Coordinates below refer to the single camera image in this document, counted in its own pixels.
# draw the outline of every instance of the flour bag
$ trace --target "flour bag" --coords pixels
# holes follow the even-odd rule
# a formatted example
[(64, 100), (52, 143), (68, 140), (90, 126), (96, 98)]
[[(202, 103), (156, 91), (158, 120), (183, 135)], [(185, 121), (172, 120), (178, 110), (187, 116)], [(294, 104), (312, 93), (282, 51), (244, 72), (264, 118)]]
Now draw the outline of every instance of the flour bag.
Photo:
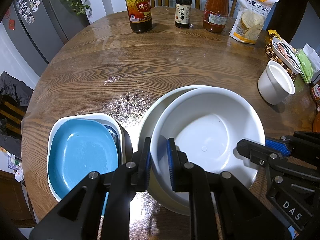
[(279, 0), (238, 0), (240, 10), (230, 36), (244, 43), (255, 44), (274, 3)]

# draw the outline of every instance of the refrigerator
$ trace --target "refrigerator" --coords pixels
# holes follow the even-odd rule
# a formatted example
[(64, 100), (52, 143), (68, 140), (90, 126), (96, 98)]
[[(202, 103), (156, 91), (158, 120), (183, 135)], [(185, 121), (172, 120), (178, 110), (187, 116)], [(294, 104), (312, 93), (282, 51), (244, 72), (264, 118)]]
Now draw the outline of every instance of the refrigerator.
[(41, 76), (58, 51), (89, 25), (66, 1), (14, 0), (3, 18), (4, 27), (21, 56)]

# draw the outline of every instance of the glass bottle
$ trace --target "glass bottle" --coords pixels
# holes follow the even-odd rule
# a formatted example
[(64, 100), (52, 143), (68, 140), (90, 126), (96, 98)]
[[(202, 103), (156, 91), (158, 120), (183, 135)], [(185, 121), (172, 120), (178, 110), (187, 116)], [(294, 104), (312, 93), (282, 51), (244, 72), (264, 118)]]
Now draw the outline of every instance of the glass bottle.
[(207, 0), (204, 6), (203, 28), (221, 33), (229, 15), (229, 0)]
[(150, 0), (125, 0), (130, 21), (130, 27), (135, 33), (151, 30), (151, 4)]
[(176, 0), (174, 24), (179, 28), (189, 28), (192, 0)]

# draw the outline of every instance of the green plastic bag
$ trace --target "green plastic bag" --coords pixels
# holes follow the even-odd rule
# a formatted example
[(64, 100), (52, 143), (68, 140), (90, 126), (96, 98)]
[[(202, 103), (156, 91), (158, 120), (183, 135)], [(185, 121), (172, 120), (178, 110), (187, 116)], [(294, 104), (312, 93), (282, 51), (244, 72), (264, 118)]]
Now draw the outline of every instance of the green plastic bag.
[(313, 76), (313, 69), (311, 67), (311, 63), (307, 58), (306, 54), (302, 49), (296, 50), (296, 57), (300, 61), (301, 65), (301, 77), (306, 84), (311, 83), (311, 78)]

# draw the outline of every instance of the yellow and red label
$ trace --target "yellow and red label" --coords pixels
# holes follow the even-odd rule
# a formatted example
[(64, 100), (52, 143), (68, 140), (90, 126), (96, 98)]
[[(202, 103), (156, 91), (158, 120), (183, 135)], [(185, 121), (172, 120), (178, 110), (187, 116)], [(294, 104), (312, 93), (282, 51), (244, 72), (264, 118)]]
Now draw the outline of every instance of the yellow and red label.
[(151, 19), (150, 0), (126, 0), (130, 22), (141, 23)]

